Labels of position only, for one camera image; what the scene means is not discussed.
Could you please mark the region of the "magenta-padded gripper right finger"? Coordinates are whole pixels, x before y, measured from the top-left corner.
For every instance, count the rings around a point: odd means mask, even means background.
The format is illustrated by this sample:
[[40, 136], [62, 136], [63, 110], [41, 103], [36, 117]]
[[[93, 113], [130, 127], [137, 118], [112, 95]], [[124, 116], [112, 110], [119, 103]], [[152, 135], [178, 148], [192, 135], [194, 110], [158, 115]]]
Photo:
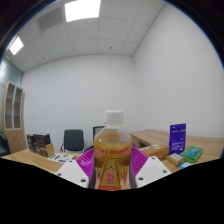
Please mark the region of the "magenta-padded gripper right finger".
[[146, 156], [139, 149], [131, 149], [129, 182], [132, 189], [146, 186], [167, 175], [171, 171], [156, 157]]

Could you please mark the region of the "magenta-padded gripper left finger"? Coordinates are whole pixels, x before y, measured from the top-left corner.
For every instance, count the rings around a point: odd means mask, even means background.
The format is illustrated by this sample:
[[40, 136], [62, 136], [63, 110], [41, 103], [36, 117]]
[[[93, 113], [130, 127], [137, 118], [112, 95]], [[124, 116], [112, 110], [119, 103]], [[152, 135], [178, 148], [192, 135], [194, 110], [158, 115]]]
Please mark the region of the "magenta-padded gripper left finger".
[[88, 150], [76, 160], [67, 161], [55, 175], [78, 186], [93, 189], [96, 183], [94, 150]]

